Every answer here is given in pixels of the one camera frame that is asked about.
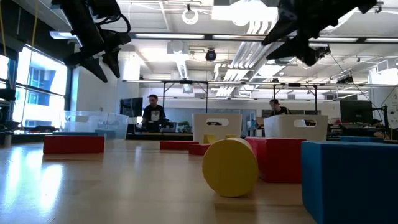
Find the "red cube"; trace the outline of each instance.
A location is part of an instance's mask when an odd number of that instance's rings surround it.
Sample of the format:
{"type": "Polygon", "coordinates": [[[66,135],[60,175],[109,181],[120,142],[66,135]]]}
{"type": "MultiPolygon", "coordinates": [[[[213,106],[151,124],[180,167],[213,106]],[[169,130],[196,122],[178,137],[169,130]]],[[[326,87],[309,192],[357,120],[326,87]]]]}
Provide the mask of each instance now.
{"type": "Polygon", "coordinates": [[[246,137],[257,156],[260,179],[268,183],[301,183],[304,139],[246,137]]]}
{"type": "Polygon", "coordinates": [[[160,150],[188,150],[189,145],[199,144],[196,141],[161,141],[160,150]]]}
{"type": "Polygon", "coordinates": [[[44,154],[104,153],[104,136],[44,136],[44,154]]]}
{"type": "Polygon", "coordinates": [[[207,151],[207,149],[210,146],[211,146],[211,144],[192,144],[192,145],[189,145],[189,154],[204,156],[206,151],[207,151]]]}

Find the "fluorescent light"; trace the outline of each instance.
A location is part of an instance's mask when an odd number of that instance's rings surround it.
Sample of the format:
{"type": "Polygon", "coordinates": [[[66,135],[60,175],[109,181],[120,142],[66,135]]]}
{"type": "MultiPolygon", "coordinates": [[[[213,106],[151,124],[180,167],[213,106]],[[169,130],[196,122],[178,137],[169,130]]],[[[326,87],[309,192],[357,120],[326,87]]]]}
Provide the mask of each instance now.
{"type": "Polygon", "coordinates": [[[253,100],[252,98],[231,98],[231,100],[253,100]]]}
{"type": "Polygon", "coordinates": [[[269,82],[269,83],[266,83],[266,82],[248,82],[248,83],[245,83],[245,84],[247,84],[247,85],[278,85],[278,84],[280,84],[280,83],[271,83],[271,82],[269,82]]]}
{"type": "Polygon", "coordinates": [[[161,83],[160,80],[123,80],[124,82],[134,82],[134,83],[161,83]]]}
{"type": "Polygon", "coordinates": [[[173,99],[181,99],[181,100],[197,100],[197,99],[201,99],[200,97],[173,97],[173,99]]]}
{"type": "Polygon", "coordinates": [[[358,38],[351,37],[319,37],[317,39],[311,38],[310,42],[356,42],[358,38]]]}
{"type": "Polygon", "coordinates": [[[325,43],[310,43],[310,47],[328,47],[325,43]]]}
{"type": "Polygon", "coordinates": [[[55,40],[76,39],[76,36],[72,35],[71,32],[50,31],[50,36],[55,40]]]}
{"type": "Polygon", "coordinates": [[[204,34],[135,34],[137,39],[204,39],[204,34]]]}
{"type": "Polygon", "coordinates": [[[365,42],[396,43],[398,38],[367,38],[365,42]]]}
{"type": "Polygon", "coordinates": [[[229,6],[213,6],[212,20],[232,21],[237,26],[244,26],[249,21],[275,21],[278,16],[277,7],[267,7],[260,0],[235,1],[229,6]]]}
{"type": "Polygon", "coordinates": [[[216,40],[263,40],[264,35],[213,35],[216,40]]]}
{"type": "Polygon", "coordinates": [[[209,84],[231,84],[231,85],[240,85],[241,82],[222,82],[222,81],[209,81],[209,84]]]}

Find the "yellow cylinder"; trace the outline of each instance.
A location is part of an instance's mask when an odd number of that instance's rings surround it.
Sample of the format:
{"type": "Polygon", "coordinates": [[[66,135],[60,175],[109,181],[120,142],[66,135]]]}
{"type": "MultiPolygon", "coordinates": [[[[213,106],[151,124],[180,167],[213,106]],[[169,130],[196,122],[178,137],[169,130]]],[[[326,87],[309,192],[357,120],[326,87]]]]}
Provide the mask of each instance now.
{"type": "Polygon", "coordinates": [[[220,196],[239,197],[252,191],[257,182],[257,160],[245,140],[223,139],[207,150],[202,172],[207,184],[220,196]]]}
{"type": "Polygon", "coordinates": [[[236,138],[235,134],[227,134],[225,138],[236,138]]]}

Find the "person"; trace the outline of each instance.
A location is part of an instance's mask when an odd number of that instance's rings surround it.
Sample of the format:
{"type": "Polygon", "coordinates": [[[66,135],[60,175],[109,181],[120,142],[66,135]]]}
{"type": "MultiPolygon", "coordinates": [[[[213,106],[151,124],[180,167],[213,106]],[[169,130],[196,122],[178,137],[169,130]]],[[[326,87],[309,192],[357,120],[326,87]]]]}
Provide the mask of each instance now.
{"type": "Polygon", "coordinates": [[[281,114],[292,114],[289,109],[284,106],[280,106],[278,100],[270,100],[269,105],[272,108],[271,116],[281,115],[281,114]]]}
{"type": "Polygon", "coordinates": [[[157,95],[149,95],[149,105],[145,107],[144,114],[142,115],[142,124],[161,122],[166,118],[164,109],[157,104],[157,95]]]}

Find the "security camera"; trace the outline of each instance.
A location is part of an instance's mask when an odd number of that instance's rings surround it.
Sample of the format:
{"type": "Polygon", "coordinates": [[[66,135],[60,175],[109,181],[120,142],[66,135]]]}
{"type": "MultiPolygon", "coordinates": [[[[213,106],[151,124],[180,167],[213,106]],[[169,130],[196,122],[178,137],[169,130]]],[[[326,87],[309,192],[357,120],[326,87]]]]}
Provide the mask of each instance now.
{"type": "Polygon", "coordinates": [[[207,53],[206,53],[206,61],[212,62],[212,61],[216,60],[216,58],[217,58],[217,54],[214,51],[214,49],[208,49],[207,53]]]}

